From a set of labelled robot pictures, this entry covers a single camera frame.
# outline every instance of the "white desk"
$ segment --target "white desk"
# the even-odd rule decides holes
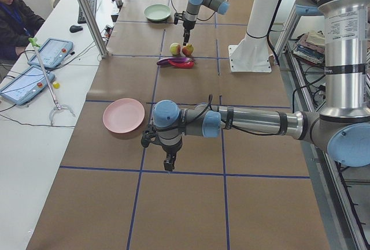
[[[113,24],[110,15],[114,4],[110,0],[98,0],[98,3],[96,20],[103,30],[105,25]],[[61,0],[37,33],[38,42],[41,44],[49,37],[71,40],[76,55],[80,53],[93,39],[87,24],[83,24],[84,30],[80,32],[69,32],[69,27],[77,24],[77,14],[77,0]],[[99,60],[99,52],[93,47],[81,59],[54,71],[61,84],[55,89],[59,102],[70,105],[76,114],[73,117],[69,111],[57,113],[55,125],[75,125]],[[22,72],[27,66],[27,59],[22,55],[12,70]],[[5,78],[0,86],[10,81]],[[0,110],[12,105],[4,98],[0,100]],[[25,123],[49,124],[53,107],[49,90],[45,88],[28,105],[16,106],[1,114]],[[22,126],[0,118],[0,130],[0,249],[23,250],[36,226],[73,128]]]

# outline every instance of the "yellow button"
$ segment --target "yellow button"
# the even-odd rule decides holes
[[[58,89],[60,87],[60,83],[58,83],[57,81],[53,82],[53,87]]]

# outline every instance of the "apple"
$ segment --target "apple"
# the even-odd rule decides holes
[[[191,56],[193,51],[194,51],[194,47],[190,43],[187,43],[186,46],[183,47],[183,54],[187,57]]]
[[[181,50],[181,45],[178,44],[178,43],[172,43],[169,47],[169,51],[171,52],[171,54],[173,55],[178,55],[180,54],[180,50]]]

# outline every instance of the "keyboard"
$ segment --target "keyboard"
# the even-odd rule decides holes
[[[87,0],[87,2],[92,12],[92,15],[95,17],[95,14],[97,12],[97,0]],[[79,24],[86,23],[86,18],[84,17],[81,8],[79,8],[79,16],[78,16],[77,22]]]

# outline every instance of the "red apple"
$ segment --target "red apple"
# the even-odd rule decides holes
[[[194,51],[194,47],[190,43],[187,43],[186,46],[183,47],[183,54],[187,57],[191,56],[193,51]]]

